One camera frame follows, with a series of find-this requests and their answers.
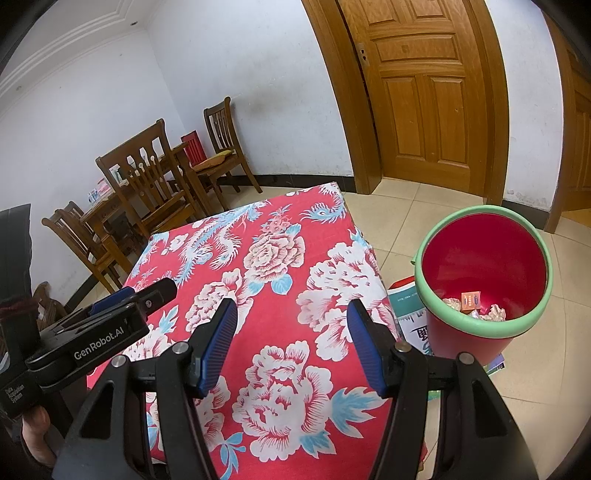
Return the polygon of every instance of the ceiling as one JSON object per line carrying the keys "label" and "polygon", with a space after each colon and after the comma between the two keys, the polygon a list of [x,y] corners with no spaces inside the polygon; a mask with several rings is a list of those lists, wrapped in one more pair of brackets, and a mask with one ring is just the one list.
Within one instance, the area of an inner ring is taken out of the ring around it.
{"label": "ceiling", "polygon": [[64,63],[144,28],[163,0],[58,0],[29,30],[0,75],[0,112]]}

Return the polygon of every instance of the green bin rim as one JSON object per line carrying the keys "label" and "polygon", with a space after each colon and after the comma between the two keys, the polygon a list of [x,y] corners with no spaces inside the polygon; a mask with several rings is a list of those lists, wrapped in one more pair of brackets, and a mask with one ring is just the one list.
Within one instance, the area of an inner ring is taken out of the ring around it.
{"label": "green bin rim", "polygon": [[[540,246],[540,249],[542,250],[544,261],[546,262],[546,289],[544,291],[544,295],[542,296],[540,302],[530,312],[519,318],[507,320],[506,322],[487,322],[485,320],[475,319],[461,312],[457,312],[445,305],[443,300],[435,295],[435,292],[431,289],[431,287],[429,287],[427,281],[425,280],[421,265],[423,254],[425,253],[425,249],[427,248],[427,245],[431,239],[441,229],[455,220],[465,216],[473,215],[475,213],[494,213],[496,215],[502,215],[504,217],[510,218],[525,228],[531,234],[531,236],[534,237]],[[477,205],[474,207],[468,207],[458,210],[457,212],[445,217],[427,234],[411,262],[414,264],[414,280],[417,293],[426,308],[428,308],[429,311],[431,311],[436,317],[451,327],[479,337],[511,338],[526,332],[532,328],[542,316],[552,293],[554,270],[552,268],[552,260],[550,258],[548,247],[544,243],[540,233],[531,223],[529,223],[529,221],[527,221],[518,213],[496,205]]]}

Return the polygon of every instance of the door frame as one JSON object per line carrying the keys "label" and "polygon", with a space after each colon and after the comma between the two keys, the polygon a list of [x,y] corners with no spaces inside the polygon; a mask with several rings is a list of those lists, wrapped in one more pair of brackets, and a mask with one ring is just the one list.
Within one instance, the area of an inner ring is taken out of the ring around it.
{"label": "door frame", "polygon": [[[301,0],[335,92],[357,193],[370,194],[382,179],[374,116],[354,42],[337,0]],[[489,151],[485,199],[500,205],[509,154],[509,100],[505,65],[495,26],[484,0],[463,0],[475,33],[485,77]]]}
{"label": "door frame", "polygon": [[560,84],[562,85],[563,125],[562,125],[562,156],[560,170],[558,171],[558,183],[552,200],[550,215],[546,222],[545,231],[554,233],[564,208],[566,195],[569,192],[570,171],[573,168],[574,148],[577,132],[577,106],[574,94],[573,71],[570,65],[569,52],[566,40],[554,21],[544,13],[550,37],[554,43]]}

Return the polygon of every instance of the crumpled paper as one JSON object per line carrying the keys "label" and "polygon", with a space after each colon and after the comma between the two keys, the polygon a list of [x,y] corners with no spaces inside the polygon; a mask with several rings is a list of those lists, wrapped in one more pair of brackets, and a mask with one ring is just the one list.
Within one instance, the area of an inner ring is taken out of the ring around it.
{"label": "crumpled paper", "polygon": [[[443,299],[443,303],[457,312],[460,311],[459,299]],[[502,309],[496,303],[491,305],[491,309],[486,315],[482,315],[477,310],[472,310],[468,313],[468,316],[475,319],[487,320],[488,322],[504,322],[506,320],[505,309]]]}

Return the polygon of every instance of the trash bin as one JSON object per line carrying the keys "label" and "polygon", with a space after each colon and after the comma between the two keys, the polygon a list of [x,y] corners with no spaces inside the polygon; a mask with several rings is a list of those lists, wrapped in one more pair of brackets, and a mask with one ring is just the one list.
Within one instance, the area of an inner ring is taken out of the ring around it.
{"label": "trash bin", "polygon": [[[481,365],[535,325],[552,291],[552,262],[540,234],[521,215],[498,206],[469,207],[443,219],[413,263],[433,354],[470,352]],[[494,303],[504,308],[507,320],[475,319],[441,300],[467,291],[480,291],[484,312]]]}

